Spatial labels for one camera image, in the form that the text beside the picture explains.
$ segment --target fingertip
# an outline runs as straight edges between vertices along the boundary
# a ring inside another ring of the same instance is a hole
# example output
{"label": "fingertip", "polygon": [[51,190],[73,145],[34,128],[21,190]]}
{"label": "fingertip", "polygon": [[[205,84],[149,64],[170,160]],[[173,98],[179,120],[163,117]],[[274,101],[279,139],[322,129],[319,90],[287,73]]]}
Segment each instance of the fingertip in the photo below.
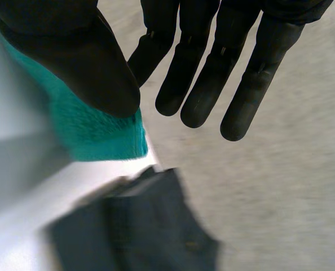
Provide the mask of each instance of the fingertip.
{"label": "fingertip", "polygon": [[180,119],[185,126],[192,129],[199,128],[206,120],[206,118],[202,117],[199,112],[192,110],[186,103],[181,110]]}
{"label": "fingertip", "polygon": [[222,122],[220,125],[220,133],[228,141],[236,142],[243,139],[246,135],[247,128],[237,123]]}

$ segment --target gloved hand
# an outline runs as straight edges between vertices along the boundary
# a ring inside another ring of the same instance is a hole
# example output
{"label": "gloved hand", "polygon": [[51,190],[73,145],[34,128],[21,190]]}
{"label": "gloved hand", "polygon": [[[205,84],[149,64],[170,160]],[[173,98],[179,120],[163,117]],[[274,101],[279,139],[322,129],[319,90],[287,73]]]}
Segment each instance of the gloved hand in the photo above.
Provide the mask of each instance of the gloved hand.
{"label": "gloved hand", "polygon": [[181,110],[183,123],[200,127],[213,109],[239,59],[249,29],[263,10],[257,43],[240,85],[221,123],[225,139],[246,134],[285,53],[299,39],[306,23],[319,20],[333,0],[141,0],[147,34],[128,64],[142,86],[170,50],[180,6],[182,35],[165,81],[156,98],[158,112],[178,112],[208,41],[218,11],[211,53]]}
{"label": "gloved hand", "polygon": [[0,0],[0,32],[86,104],[115,117],[139,108],[139,86],[98,0]]}

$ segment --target teal cloth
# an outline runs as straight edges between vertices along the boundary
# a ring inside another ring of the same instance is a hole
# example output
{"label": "teal cloth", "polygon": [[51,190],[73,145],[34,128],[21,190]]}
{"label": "teal cloth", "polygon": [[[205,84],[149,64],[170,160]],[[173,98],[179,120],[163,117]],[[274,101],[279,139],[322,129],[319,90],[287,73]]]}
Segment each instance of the teal cloth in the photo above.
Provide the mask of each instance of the teal cloth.
{"label": "teal cloth", "polygon": [[54,129],[72,159],[126,160],[141,158],[147,154],[140,110],[132,117],[118,119],[86,105],[62,80],[2,39],[12,58],[49,95]]}

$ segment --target finger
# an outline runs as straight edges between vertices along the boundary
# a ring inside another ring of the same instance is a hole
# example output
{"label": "finger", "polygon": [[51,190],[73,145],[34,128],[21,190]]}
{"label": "finger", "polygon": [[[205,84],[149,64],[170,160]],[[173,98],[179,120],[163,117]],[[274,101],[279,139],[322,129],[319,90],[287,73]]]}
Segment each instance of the finger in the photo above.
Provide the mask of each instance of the finger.
{"label": "finger", "polygon": [[263,15],[254,51],[221,123],[225,139],[238,141],[244,137],[285,53],[297,42],[303,28]]}
{"label": "finger", "polygon": [[181,110],[181,119],[190,128],[208,118],[260,12],[257,7],[239,11],[229,4],[224,1],[220,6],[213,48]]}
{"label": "finger", "polygon": [[68,37],[19,34],[1,19],[0,32],[10,45],[64,81],[89,106],[115,117],[130,117],[138,110],[140,92],[135,77],[99,12],[88,31]]}
{"label": "finger", "polygon": [[180,43],[155,103],[161,114],[171,116],[180,109],[205,51],[218,7],[219,0],[181,1]]}
{"label": "finger", "polygon": [[128,61],[139,86],[148,80],[173,45],[179,0],[141,0],[141,5],[147,33]]}

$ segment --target dark gray fabric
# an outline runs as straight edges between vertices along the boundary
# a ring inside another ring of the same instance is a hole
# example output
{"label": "dark gray fabric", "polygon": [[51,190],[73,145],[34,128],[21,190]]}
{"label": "dark gray fabric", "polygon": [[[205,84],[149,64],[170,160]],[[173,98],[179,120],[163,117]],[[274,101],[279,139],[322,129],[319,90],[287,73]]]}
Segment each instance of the dark gray fabric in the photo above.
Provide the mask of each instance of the dark gray fabric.
{"label": "dark gray fabric", "polygon": [[123,271],[214,271],[219,244],[185,204],[174,169],[105,201],[115,259]]}
{"label": "dark gray fabric", "polygon": [[219,243],[185,204],[176,170],[148,168],[48,229],[64,271],[215,271]]}

